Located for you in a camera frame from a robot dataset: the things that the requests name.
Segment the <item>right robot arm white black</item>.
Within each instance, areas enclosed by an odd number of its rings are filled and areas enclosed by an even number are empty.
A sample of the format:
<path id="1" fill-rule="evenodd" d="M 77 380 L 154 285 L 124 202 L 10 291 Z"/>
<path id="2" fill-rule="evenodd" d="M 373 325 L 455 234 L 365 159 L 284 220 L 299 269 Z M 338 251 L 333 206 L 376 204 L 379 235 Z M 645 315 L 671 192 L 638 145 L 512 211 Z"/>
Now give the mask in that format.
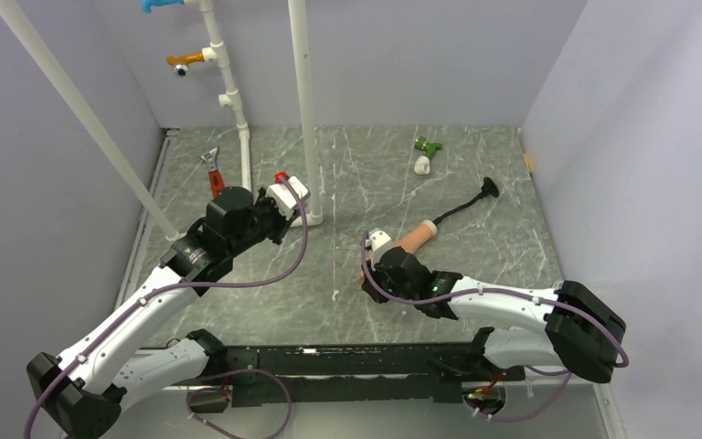
<path id="1" fill-rule="evenodd" d="M 564 281 L 526 289 L 468 275 L 432 271 L 400 247 L 362 251 L 363 289 L 377 303 L 411 305 L 435 319 L 480 324 L 467 367 L 479 380 L 500 369 L 562 367 L 590 382 L 608 383 L 629 366 L 623 319 L 587 286 Z"/>

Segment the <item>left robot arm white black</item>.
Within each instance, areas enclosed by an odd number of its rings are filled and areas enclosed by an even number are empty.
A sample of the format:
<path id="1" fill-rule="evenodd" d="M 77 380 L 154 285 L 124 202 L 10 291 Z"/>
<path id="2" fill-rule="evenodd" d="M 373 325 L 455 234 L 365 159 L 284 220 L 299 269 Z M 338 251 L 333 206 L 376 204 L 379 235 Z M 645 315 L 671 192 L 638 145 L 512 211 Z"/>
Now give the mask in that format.
<path id="1" fill-rule="evenodd" d="M 29 361 L 36 402 L 23 435 L 32 434 L 44 412 L 69 438 L 99 438 L 124 412 L 165 387 L 219 381 L 227 349 L 205 329 L 152 355 L 137 358 L 136 352 L 172 316 L 223 287 L 238 256 L 263 241 L 280 244 L 295 221 L 306 220 L 310 196 L 298 178 L 284 175 L 257 192 L 223 188 L 136 293 L 69 348 Z"/>

